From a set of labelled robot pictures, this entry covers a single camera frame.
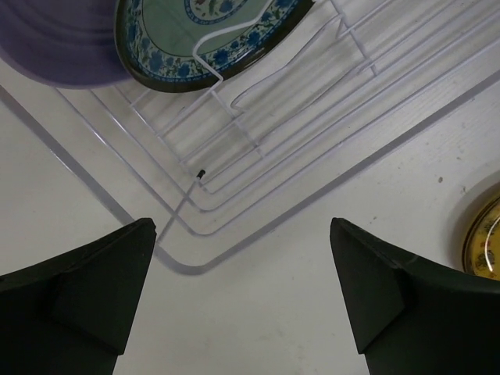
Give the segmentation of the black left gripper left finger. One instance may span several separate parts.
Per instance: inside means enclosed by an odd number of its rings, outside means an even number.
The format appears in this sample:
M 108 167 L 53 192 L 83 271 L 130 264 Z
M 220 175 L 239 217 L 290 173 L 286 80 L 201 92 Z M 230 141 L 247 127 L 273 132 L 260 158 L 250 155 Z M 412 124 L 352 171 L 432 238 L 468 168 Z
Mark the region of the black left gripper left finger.
M 156 241 L 141 218 L 1 277 L 3 374 L 111 374 L 126 349 Z

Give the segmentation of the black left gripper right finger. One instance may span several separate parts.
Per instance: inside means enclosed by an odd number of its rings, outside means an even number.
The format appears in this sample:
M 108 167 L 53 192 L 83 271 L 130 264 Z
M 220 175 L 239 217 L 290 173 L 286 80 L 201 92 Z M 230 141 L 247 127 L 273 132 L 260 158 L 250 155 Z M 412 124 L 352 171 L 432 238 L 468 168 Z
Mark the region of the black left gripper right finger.
M 371 374 L 497 374 L 499 282 L 442 266 L 334 218 L 330 246 Z

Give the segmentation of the yellow patterned plate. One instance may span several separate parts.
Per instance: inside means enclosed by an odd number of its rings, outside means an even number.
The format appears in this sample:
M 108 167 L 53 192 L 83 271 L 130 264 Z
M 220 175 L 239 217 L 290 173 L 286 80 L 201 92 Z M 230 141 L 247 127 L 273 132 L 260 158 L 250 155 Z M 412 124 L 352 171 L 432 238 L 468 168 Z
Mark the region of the yellow patterned plate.
M 481 207 L 467 228 L 462 267 L 466 273 L 499 280 L 499 195 Z

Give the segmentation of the green blue floral plate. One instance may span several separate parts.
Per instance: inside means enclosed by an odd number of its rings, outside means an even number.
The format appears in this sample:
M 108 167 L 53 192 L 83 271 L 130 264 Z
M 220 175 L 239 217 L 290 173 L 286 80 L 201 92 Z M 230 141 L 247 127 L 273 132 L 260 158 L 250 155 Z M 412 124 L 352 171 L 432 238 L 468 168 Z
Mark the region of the green blue floral plate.
M 130 75 L 156 91 L 186 93 L 228 80 L 278 46 L 311 1 L 120 1 L 115 42 Z

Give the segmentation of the purple plate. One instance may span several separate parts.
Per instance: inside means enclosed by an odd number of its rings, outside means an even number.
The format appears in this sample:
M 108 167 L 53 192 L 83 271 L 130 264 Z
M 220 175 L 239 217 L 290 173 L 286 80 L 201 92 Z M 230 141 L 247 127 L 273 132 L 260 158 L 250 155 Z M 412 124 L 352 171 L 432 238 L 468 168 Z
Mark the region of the purple plate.
M 114 1 L 3 1 L 1 58 L 25 77 L 58 88 L 129 80 L 116 51 Z

